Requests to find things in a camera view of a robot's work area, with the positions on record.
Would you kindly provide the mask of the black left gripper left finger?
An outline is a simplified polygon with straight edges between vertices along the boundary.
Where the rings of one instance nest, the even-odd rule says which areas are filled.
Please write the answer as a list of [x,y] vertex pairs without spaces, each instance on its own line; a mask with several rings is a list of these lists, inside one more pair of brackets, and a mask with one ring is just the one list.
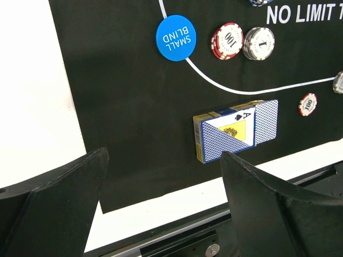
[[98,148],[1,188],[1,256],[83,256],[108,162]]

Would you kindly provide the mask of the red poker chip stack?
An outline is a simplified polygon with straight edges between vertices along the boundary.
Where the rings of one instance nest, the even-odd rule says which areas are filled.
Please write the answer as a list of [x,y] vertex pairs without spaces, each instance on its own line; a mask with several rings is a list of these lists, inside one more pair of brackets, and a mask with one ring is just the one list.
[[314,93],[307,93],[303,98],[301,98],[298,106],[299,113],[302,116],[311,115],[317,106],[318,100]]

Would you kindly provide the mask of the grey poker chip stack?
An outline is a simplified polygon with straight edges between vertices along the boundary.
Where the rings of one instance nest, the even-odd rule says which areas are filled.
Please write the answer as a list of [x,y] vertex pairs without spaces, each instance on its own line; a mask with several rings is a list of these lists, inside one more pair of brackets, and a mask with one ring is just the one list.
[[343,71],[337,73],[333,80],[332,89],[335,93],[343,93]]

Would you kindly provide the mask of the grey chips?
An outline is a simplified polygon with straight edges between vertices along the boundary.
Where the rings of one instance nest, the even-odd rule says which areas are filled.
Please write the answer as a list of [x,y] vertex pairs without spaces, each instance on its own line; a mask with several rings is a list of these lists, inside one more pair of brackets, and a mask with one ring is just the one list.
[[266,60],[274,50],[275,37],[267,27],[254,27],[250,29],[243,41],[245,57],[253,61]]

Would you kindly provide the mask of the blue small blind button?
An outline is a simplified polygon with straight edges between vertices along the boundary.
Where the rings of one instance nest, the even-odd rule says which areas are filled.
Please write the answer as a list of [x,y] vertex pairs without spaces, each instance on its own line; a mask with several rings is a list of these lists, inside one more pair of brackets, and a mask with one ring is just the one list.
[[180,62],[194,51],[196,30],[191,21],[179,14],[166,17],[157,27],[155,43],[159,53],[169,61]]

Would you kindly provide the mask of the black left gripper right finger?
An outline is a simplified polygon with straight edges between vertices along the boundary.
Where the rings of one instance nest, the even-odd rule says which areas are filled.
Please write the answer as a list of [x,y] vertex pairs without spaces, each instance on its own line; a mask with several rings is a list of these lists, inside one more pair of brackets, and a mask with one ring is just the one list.
[[230,152],[221,174],[242,256],[342,256],[342,199],[267,173]]

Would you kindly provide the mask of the blue playing card deck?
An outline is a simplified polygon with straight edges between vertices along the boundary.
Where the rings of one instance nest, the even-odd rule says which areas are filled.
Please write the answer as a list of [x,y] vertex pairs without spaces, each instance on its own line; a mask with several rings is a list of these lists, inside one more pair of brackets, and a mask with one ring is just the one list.
[[238,153],[277,136],[278,100],[257,100],[193,116],[197,159],[205,164],[222,152]]

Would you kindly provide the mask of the black poker felt mat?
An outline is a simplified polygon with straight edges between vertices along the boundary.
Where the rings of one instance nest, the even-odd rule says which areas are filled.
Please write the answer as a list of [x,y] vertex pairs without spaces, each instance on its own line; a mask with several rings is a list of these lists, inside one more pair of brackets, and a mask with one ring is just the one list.
[[[252,100],[278,100],[275,139],[240,152],[262,164],[301,151],[301,163],[342,159],[342,1],[50,1],[85,147],[106,147],[104,213],[220,176],[219,162],[196,158],[192,118]],[[168,16],[193,24],[197,42],[180,62],[158,51],[155,33]],[[245,38],[267,27],[274,50],[263,61],[240,52],[220,60],[214,33],[238,24]],[[302,116],[307,93],[315,111]]]

